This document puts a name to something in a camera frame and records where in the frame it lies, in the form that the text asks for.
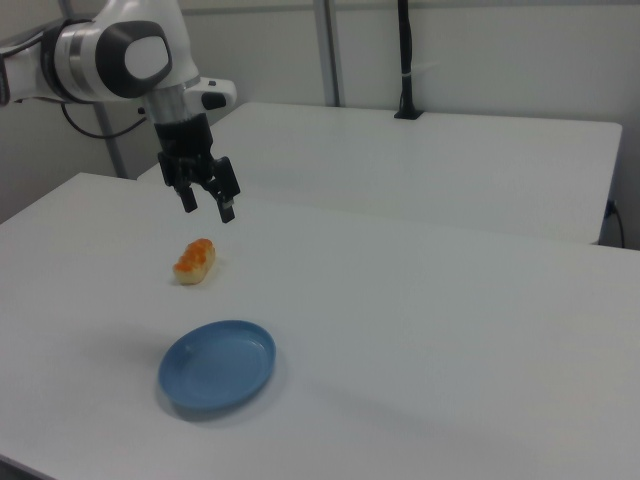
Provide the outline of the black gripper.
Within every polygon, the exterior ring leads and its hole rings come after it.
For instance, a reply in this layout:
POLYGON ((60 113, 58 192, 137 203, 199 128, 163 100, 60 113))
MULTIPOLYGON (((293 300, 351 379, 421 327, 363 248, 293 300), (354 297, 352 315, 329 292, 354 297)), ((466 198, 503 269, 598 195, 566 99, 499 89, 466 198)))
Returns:
POLYGON ((158 154, 164 182, 173 187, 186 212, 197 209, 192 183, 200 185, 215 200, 223 223, 235 218, 234 198, 240 194, 228 157, 213 159, 213 137, 207 116, 154 125, 161 151, 158 154))

